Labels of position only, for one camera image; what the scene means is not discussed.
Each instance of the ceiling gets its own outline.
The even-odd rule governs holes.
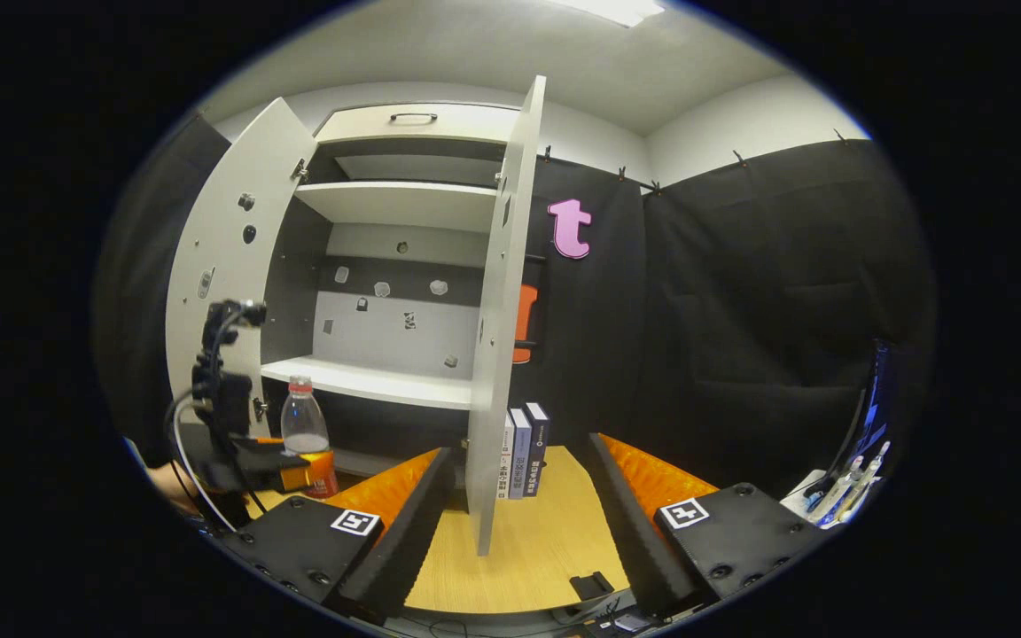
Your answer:
[[[376,0],[301,32],[201,104],[211,121],[278,96],[366,82],[526,92],[648,135],[718,94],[789,68],[686,8],[625,29],[546,0]]]

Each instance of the open cabinet door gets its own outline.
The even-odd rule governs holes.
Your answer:
[[[534,161],[544,92],[546,79],[536,77],[507,138],[483,269],[465,472],[467,510],[480,556],[486,556],[491,546],[495,481],[510,389],[519,290],[527,250],[530,201],[534,195]]]
[[[188,214],[167,282],[164,338],[173,396],[192,386],[207,306],[223,299],[262,301],[275,239],[299,185],[297,165],[307,165],[315,149],[312,135],[280,97],[246,127],[207,177]],[[252,397],[263,399],[258,343],[258,331],[239,328],[239,340],[222,354],[225,371],[250,376]],[[250,413],[251,436],[269,436],[269,416],[256,421]]]

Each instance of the drawer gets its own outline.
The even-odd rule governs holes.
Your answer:
[[[335,111],[321,127],[315,138],[321,144],[384,138],[438,138],[505,144],[518,116],[519,109],[477,104],[361,106]]]

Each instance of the wooden tabletop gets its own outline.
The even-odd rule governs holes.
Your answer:
[[[289,494],[259,492],[273,507]],[[260,511],[248,504],[252,518]],[[570,579],[600,571],[628,588],[593,484],[562,446],[546,450],[538,496],[498,500],[487,556],[475,554],[467,513],[445,509],[405,604],[446,614],[516,614],[574,605]]]

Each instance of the book spine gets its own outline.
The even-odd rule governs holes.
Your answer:
[[[530,453],[527,456],[527,487],[524,495],[538,496],[538,485],[542,481],[542,461],[546,459],[546,441],[550,435],[550,419],[536,403],[527,403],[530,416]]]
[[[530,423],[522,409],[512,409],[515,423],[514,458],[510,467],[510,494],[507,498],[522,498],[527,487],[527,457],[530,453]]]
[[[510,494],[510,460],[514,457],[515,427],[507,413],[506,424],[502,426],[502,455],[499,457],[499,484],[495,490],[495,498],[506,498]]]

